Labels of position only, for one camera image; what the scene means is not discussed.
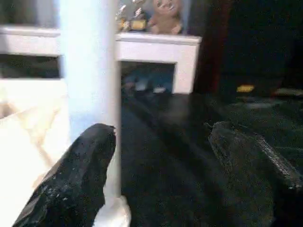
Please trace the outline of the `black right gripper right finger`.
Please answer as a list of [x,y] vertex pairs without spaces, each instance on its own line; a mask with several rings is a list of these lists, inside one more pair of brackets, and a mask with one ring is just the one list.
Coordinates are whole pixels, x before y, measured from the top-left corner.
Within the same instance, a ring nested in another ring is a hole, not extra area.
[[242,227],[303,225],[303,175],[263,136],[224,121],[208,140],[240,200]]

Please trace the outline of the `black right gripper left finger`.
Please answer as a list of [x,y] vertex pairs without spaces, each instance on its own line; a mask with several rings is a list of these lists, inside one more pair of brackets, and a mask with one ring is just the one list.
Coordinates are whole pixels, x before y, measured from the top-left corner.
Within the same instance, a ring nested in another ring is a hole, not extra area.
[[35,189],[15,227],[91,227],[116,149],[114,127],[97,123],[67,149]]

